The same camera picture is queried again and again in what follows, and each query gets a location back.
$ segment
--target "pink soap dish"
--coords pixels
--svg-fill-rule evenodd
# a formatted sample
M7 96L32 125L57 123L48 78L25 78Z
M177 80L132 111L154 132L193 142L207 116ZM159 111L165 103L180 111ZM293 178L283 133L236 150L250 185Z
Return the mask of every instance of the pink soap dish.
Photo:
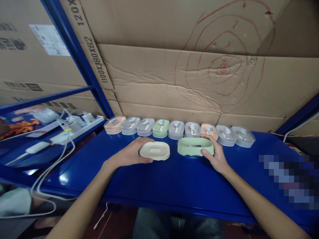
M121 132L121 125L126 121L125 116L114 116L105 124L104 128L107 134L118 134Z

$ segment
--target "fingers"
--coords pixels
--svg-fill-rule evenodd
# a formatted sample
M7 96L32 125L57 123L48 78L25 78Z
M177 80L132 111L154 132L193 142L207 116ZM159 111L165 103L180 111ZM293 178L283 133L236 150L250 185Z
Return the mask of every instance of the fingers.
M220 144L217 143L217 141L216 141L216 140L214 139L214 137L211 136L211 135L208 135L208 134L200 134L200 137L201 137L201 138L209 139L209 140L213 143L214 147L219 147L219 146L220 146Z
M144 157L139 157L137 163L152 163L153 160L151 158L144 158Z
M207 158L210 162L214 160L214 156L210 152L208 152L206 149L202 149L201 152L204 155L204 157Z
M142 147L144 144L146 144L147 142L155 142L154 139L151 139L151 138L147 138L147 137L138 137L136 139L136 141L138 142L138 144Z

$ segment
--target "white cable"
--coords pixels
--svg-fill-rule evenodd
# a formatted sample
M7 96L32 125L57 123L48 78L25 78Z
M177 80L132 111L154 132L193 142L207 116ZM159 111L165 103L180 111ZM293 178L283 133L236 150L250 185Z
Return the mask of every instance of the white cable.
M66 109L63 109L62 115L60 116L60 118L63 116L64 111L66 111L66 112L70 115L70 113L69 113ZM63 155L64 155L64 153L65 153L65 151L66 151L67 140L68 140L68 139L72 142L73 148L72 148L72 150L71 150L65 157L63 157ZM53 213L53 212L56 210L56 204L55 204L55 202L54 202L54 201L51 201L51 200L48 200L48 199L41 198L41 197L39 197L39 196L37 196L37 195L34 195L34 194L33 194L33 191L34 191L34 188L35 188L35 186L37 185L38 181L39 181L40 179L42 179L43 175L45 175L45 174L47 175L47 172L50 172L50 171L53 169L53 167L55 167L59 162L61 162L61 161L64 160L67 156L69 156L69 155L74 151L74 149L75 149L75 144L74 144L73 140L71 139L71 137L70 137L70 135L69 135L69 132L67 132L67 139L66 139L65 146L64 146L64 149L63 149L63 151L62 151L61 156L59 157L59 159L58 159L53 165L51 165L49 168L47 168L47 169L37 178L37 180L35 181L35 183L32 185L32 187L31 187L31 189L30 189L30 194L31 194L31 196L32 196L33 198L37 198L37 199L46 201L46 202L48 202L48 203L51 203L51 204L53 205L53 210L52 210L52 211L50 211L50 212L45 212L45 213L38 213L38 214L29 214L29 215L18 215L18 216L0 217L0 219L12 219L12 218L23 218L23 217L31 217L31 216L43 216L43 215L48 215L48 214L50 214L50 213ZM49 196L49 197L53 197L53 198L59 198L59 199L62 199L62 200L73 200L73 199L64 199L64 198L57 197L57 196L55 196L55 195L50 195L50 194L45 194L45 195L46 195L46 196Z
M69 113L66 109L64 109L63 111L66 111L66 112L68 113L69 120L70 120L70 115L71 115L74 111L72 111L71 113ZM64 148L66 148L66 145L67 145L67 143L68 143L68 140L70 140L70 142L72 143L72 146L73 146L72 150L71 150L66 156L64 156L63 158L61 158L61 157L63 156L63 154L62 154L62 155L60 156L60 158L59 158L54 164L52 164L49 168L47 168L47 170L40 176L40 177L42 177L42 178L41 178L41 180L40 180L40 182L39 182L39 184L38 184L38 186L37 186L37 193L39 193L39 194L41 194L41 195L44 195L44 196L48 196L48 197L52 197L52 198L57 198L57 199L60 199L60 200L64 200L64 201L69 201L69 200L77 199L77 198L66 199L66 198L63 198L63 197L56 196L56 195L51 195L51 194L43 193L43 192L41 192L41 190L40 190L40 187L41 187L42 182L45 180L46 176L50 173L50 171L51 171L57 164L59 164L61 161L63 161L67 156L69 156L69 155L74 151L74 149L75 149L75 144L74 144L73 140L72 140L71 137L70 137L69 131L67 132L67 139L66 139Z
M23 158L24 156L27 156L28 154L29 154L29 153L24 153L24 154L20 155L20 156L19 156L18 158L16 158L15 160L12 160L11 162L5 164L5 166L8 166L9 164L11 164L11 163L13 163L13 162L15 162L15 161L17 161L17 160Z
M107 209L108 209L108 208L107 208L107 202L106 202L106 210L104 211L104 213L103 213L102 216L100 217L99 221L95 224L93 230L96 229L96 227L97 227L97 225L99 224L99 222L101 221L101 219L104 218L104 214L106 213Z
M306 120L304 123L302 123L301 125L297 126L296 128L292 129L291 131L287 132L283 138L283 142L286 142L286 138L287 136L295 131L296 129L299 129L301 126L304 126L305 124L307 124L309 121L313 120L314 118L316 118L317 116L319 116L319 112L317 114L315 114L314 116L312 116L311 118L309 118L308 120Z
M22 135L25 135L25 134L29 134L29 133L32 133L32 132L34 132L34 131L39 131L39 130L38 130L38 129L35 129L35 130L33 130L33 131L29 131L29 132L26 132L26 133L23 133L23 134L18 134L18 135L16 135L16 136L12 136L12 137L10 137L10 138L0 140L0 142L6 141L6 140L8 140L8 139L15 138L15 137L19 137L19 136L22 136Z

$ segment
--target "electrical wire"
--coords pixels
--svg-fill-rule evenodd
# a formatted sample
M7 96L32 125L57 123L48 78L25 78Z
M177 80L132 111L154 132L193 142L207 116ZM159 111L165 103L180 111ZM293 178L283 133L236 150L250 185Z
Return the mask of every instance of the electrical wire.
M276 134L276 133L273 133L273 132L268 132L270 134L275 134L275 135L278 135L278 136L284 136L282 134ZM319 136L319 134L310 134L310 135L288 135L287 137L314 137L314 136Z
M304 126L304 125L307 124L309 121L311 121L311 120L313 120L314 118L316 118L317 116L319 116L319 112L316 113L315 115L313 115L312 117L310 117L309 119L307 119L304 123L300 124L300 125L297 126L296 128L294 128L294 129L288 131L288 132L285 134L285 136L283 137L283 140L282 140L282 141L285 142L287 136L288 136L291 132L295 131L296 129L299 129L299 128L302 127L302 126Z
M60 116L60 118L62 118L62 116L63 116L63 114L64 114L64 111L66 111L66 112L69 114L69 116L70 116L71 113L74 112L74 111L73 111L73 112L69 113L66 109L63 109L63 112L62 112L62 115ZM71 150L66 156L63 157L63 155L64 155L64 153L65 153L65 151L66 151L66 147L67 147L67 144L68 144L68 140L71 141L71 143L72 143L72 145L73 145L73 148L72 148L72 150ZM69 156L69 155L74 151L74 149L75 149L75 144L74 144L73 140L71 139L71 137L70 137L70 135L69 135L69 131L68 131L68 132L67 132L67 139L66 139L66 141L65 141L65 146L64 146L64 149L63 149L62 154L60 155L59 159L58 159L53 165L51 165L49 168L47 168L47 169L37 178L37 180L35 181L35 183L32 185L32 187L31 187L31 189L30 189L30 194L31 194L31 196L32 196L33 198L46 201L46 202L48 202L48 203L50 203L50 204L53 205L53 209L52 209L51 211L45 212L45 213L38 213L38 214L6 216L6 217L0 217L0 219L12 219L12 218L24 218L24 217L32 217L32 216L43 216L43 215L48 215L48 214L53 213L53 212L56 210L56 203L55 203L54 201L49 200L49 199L45 199L45 198L39 197L39 196L37 196L37 195L34 195L33 191L34 191L34 188L35 188L35 186L37 185L38 181L41 180L41 182L43 182L43 180L45 179L45 176L44 176L44 175L47 176L48 172L50 172L50 171L53 169L53 167L55 167L59 162L61 162L61 161L64 160L67 156ZM59 198L59 199L62 199L62 200L73 200L73 199L64 199L64 198L57 197L57 196L55 196L55 195L49 195L49 194L46 194L46 196L53 197L53 198Z
M15 137L19 137L19 136L22 136L22 135L25 135L25 134L29 134L29 133L32 133L32 132L34 132L34 131L39 131L39 130L38 130L38 129L35 129L35 130L33 130L33 131L29 131L29 132L26 132L26 133L23 133L23 134L18 134L18 135L12 136L12 137L10 137L10 138L6 138L6 139L3 139L3 140L0 140L0 142L6 141L6 140L8 140L8 139L15 138Z
M95 224L93 230L96 229L96 227L98 226L99 222L101 221L102 218L104 218L104 214L106 213L108 207L107 207L107 202L106 202L106 210L104 211L104 213L102 214L102 216L100 217L100 219L98 220L98 222Z
M19 156L18 158L16 158L15 160L12 160L11 162L5 164L5 166L8 166L9 164L12 164L13 162L15 162L15 161L17 161L17 160L23 158L24 156L27 156L28 154L29 154L29 153L24 153L24 154L20 155L20 156Z

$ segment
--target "blue shelf post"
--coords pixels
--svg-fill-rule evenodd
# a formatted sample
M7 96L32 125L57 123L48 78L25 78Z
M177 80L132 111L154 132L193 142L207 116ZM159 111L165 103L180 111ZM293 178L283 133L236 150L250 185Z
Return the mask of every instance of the blue shelf post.
M305 104L297 113L287 120L279 129L277 134L286 134L296 128L319 111L319 93Z
M82 49L82 46L72 28L72 25L65 14L65 11L57 0L41 0L45 10L50 16L53 24L59 32L62 40L68 48L75 64L80 70L85 82L88 86L94 86L91 89L93 96L98 102L105 117L111 118L114 116L113 111L103 93L103 90L90 66L88 59Z

